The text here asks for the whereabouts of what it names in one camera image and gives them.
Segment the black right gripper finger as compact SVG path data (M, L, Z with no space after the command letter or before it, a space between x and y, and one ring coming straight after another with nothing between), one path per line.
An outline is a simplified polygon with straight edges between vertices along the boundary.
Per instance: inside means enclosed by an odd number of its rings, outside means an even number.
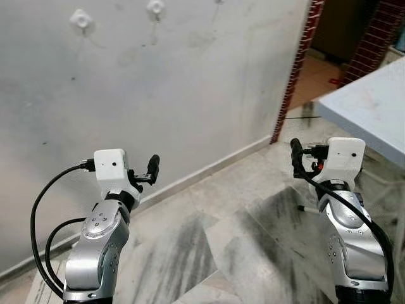
M293 138L291 140L291 160L293 167L293 177L295 179L304 179L306 170L302 165L302 156L304 154L300 139Z

